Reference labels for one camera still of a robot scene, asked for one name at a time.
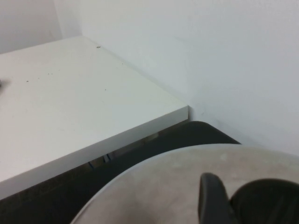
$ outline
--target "white wall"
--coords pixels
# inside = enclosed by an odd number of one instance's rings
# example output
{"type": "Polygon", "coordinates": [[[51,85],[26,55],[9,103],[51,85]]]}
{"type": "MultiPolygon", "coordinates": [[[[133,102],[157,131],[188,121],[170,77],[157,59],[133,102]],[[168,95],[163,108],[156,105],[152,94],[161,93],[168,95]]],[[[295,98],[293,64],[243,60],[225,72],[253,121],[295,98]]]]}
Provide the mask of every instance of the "white wall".
{"type": "Polygon", "coordinates": [[[297,0],[55,1],[64,37],[108,48],[187,102],[194,120],[299,154],[297,0]]]}
{"type": "Polygon", "coordinates": [[[53,0],[0,0],[0,54],[61,38],[53,0]]]}

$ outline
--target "desk surface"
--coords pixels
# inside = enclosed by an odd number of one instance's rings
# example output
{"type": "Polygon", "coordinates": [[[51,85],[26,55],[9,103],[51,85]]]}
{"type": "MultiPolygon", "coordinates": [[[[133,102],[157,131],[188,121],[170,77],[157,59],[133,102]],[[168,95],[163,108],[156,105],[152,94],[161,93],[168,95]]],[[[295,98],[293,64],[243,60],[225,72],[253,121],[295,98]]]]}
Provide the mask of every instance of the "desk surface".
{"type": "Polygon", "coordinates": [[[188,116],[85,37],[0,55],[0,70],[0,199],[188,116]]]}

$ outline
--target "white desk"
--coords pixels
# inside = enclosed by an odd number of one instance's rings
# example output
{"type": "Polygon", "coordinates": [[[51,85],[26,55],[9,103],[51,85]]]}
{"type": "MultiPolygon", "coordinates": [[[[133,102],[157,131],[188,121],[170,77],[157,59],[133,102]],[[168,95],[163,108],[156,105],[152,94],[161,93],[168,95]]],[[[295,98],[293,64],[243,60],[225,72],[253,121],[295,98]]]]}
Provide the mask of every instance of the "white desk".
{"type": "Polygon", "coordinates": [[[0,199],[187,119],[85,37],[0,55],[0,199]]]}

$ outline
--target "round table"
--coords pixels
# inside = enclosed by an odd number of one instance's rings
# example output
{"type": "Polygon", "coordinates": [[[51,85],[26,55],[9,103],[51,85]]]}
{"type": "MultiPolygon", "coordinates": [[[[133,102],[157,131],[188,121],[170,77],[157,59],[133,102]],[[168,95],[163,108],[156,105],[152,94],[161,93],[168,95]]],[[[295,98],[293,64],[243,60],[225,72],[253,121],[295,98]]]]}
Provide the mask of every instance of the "round table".
{"type": "Polygon", "coordinates": [[[299,159],[242,145],[180,148],[149,158],[114,178],[72,223],[197,224],[199,179],[204,172],[218,175],[231,196],[260,178],[299,182],[299,159]]]}

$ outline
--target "black object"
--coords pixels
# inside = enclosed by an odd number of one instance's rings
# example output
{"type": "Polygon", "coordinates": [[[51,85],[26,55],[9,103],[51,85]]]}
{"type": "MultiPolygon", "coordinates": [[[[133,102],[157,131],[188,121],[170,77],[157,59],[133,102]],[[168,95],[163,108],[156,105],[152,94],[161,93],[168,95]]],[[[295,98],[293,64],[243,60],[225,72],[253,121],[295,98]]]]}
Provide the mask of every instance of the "black object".
{"type": "Polygon", "coordinates": [[[261,179],[239,188],[229,201],[220,178],[205,173],[198,213],[200,224],[298,224],[299,185],[261,179]]]}
{"type": "Polygon", "coordinates": [[[298,224],[299,185],[261,179],[242,186],[231,205],[240,224],[298,224]]]}
{"type": "Polygon", "coordinates": [[[200,178],[198,215],[200,224],[235,224],[235,216],[220,178],[204,173],[200,178]]]}
{"type": "Polygon", "coordinates": [[[173,149],[215,143],[239,144],[207,123],[188,122],[104,166],[95,168],[93,172],[23,204],[14,212],[0,216],[0,223],[69,224],[94,194],[133,165],[173,149]]]}

